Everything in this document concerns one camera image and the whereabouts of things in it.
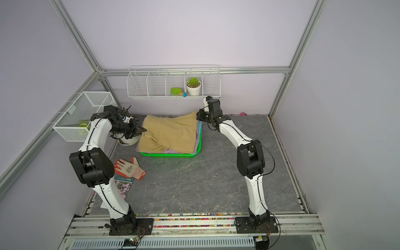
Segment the purple pants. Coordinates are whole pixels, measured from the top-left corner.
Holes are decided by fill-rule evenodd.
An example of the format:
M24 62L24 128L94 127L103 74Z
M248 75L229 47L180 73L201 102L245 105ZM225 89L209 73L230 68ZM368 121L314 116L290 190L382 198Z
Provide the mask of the purple pants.
M194 153L196 140L191 141L164 141L157 142L151 138L141 137L137 146L137 151L141 153L163 153L172 150L178 153Z

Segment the tan pants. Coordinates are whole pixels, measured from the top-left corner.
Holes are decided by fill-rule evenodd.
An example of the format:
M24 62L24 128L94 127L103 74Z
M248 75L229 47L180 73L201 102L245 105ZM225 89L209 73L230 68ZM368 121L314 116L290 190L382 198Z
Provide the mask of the tan pants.
M197 123L195 112L175 118L149 115L142 124L147 131L143 132L141 137L148 137L160 143L196 140Z

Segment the green plastic basket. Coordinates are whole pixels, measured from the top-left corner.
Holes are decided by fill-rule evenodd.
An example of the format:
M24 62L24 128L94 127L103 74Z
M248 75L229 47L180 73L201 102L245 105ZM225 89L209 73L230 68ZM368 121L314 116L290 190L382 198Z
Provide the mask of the green plastic basket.
M141 152L143 156L148 156L148 157L153 157L153 158L194 158L197 156L201 149L202 149L202 131L200 134L200 142L199 144L196 145L194 153L191 154L183 154L183 153L177 153L173 150L166 150L163 153L144 153Z

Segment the teal pants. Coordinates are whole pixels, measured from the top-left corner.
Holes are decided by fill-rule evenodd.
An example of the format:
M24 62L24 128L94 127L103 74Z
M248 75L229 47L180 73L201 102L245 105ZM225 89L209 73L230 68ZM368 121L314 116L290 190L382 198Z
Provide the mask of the teal pants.
M199 142L200 142L200 134L201 134L201 131L202 131L202 122L201 121L198 121L198 130L197 130L197 139L196 139L196 143L197 144L199 144Z

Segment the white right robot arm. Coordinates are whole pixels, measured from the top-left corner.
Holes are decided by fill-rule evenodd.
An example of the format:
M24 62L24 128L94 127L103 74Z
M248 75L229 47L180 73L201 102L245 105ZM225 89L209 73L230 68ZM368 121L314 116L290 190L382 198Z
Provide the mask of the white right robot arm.
M207 96L204 107L196 115L197 120L212 126L236 147L236 165L249 193L249 221L252 227L270 222L262 185L265 158L260 141L245 135L228 115L223 114L219 99Z

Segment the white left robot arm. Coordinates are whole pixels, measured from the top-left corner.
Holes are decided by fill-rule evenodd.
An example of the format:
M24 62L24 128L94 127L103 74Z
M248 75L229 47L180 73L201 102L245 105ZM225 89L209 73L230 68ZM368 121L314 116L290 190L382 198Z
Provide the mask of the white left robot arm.
M116 106L108 105L103 112L92 115L84 144L69 156L79 181L100 196L111 219L127 216L130 209L115 183L114 175L141 180L146 172L135 157L131 161L120 159L113 163L103 151L105 143L109 137L138 141L146 131L137 119Z

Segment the large green potted plant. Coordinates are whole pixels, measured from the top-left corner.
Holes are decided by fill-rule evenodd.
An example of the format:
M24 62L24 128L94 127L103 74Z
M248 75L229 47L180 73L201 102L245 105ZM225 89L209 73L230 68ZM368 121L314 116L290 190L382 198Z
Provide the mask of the large green potted plant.
M130 117L126 117L124 122L129 122L130 120L135 120L136 122L139 122L139 119L136 116L130 116ZM130 139L126 139L123 133L118 133L117 134L117 139L118 139L118 143L122 146L132 146L138 143L140 137L141 137L142 133L137 133L135 134L134 137L130 138Z

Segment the small potted succulent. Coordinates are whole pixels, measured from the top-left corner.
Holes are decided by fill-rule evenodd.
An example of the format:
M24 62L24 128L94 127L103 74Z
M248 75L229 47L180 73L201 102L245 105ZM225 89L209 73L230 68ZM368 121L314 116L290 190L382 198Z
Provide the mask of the small potted succulent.
M202 83L198 78L190 78L186 82L186 89L188 96L199 96L201 91Z

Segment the red white work glove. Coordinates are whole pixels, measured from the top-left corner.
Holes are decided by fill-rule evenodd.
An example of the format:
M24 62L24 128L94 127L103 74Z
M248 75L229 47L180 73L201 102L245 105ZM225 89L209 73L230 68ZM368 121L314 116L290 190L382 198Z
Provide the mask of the red white work glove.
M119 159L114 164L115 172L125 178L135 178L137 180L142 180L146 172L139 166L136 157L132 157L131 161L126 161L124 159Z

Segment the green toy shovel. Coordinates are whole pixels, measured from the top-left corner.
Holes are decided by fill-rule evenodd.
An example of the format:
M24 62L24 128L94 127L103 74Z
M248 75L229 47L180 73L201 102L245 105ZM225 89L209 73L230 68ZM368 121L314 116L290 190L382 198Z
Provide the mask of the green toy shovel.
M182 96L187 97L187 93L183 91L181 88L171 88L170 93L172 96Z

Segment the green leaf toy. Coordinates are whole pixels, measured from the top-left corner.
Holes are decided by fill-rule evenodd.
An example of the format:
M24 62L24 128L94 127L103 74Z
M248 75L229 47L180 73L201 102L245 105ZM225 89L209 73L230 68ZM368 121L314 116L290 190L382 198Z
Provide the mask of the green leaf toy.
M90 120L81 120L79 122L79 129L78 132L82 136L87 136L91 128L91 121Z

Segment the flower seed packet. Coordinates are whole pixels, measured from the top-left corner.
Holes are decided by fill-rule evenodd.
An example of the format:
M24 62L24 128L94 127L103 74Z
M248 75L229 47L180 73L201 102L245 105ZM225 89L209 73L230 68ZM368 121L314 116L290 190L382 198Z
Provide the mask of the flower seed packet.
M119 193L122 195L123 199L125 200L131 187L132 187L133 180L131 178L125 178L125 177L117 175L115 177L115 184L119 190Z

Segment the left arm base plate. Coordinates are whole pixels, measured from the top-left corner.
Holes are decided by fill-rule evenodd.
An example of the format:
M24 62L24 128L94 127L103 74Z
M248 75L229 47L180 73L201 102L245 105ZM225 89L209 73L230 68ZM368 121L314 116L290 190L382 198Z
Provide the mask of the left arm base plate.
M152 218L134 219L123 217L119 219L111 219L109 235L150 235L152 233L153 226L154 219Z

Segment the aluminium front rail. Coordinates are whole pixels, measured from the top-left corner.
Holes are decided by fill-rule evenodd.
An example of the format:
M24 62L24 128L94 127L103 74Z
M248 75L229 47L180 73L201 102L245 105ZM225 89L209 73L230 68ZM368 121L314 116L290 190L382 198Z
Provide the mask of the aluminium front rail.
M310 236L317 250L330 249L317 214L274 214L270 223L251 226L245 213L159 214L137 217L139 228L118 235L107 217L74 218L60 250L141 250L278 246L287 236Z

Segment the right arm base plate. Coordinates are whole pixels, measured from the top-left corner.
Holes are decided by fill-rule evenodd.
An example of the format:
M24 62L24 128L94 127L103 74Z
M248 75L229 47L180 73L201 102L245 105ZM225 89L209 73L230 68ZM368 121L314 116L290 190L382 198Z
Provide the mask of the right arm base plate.
M238 234L250 233L278 233L279 227L274 217L255 219L252 216L236 217L233 224Z

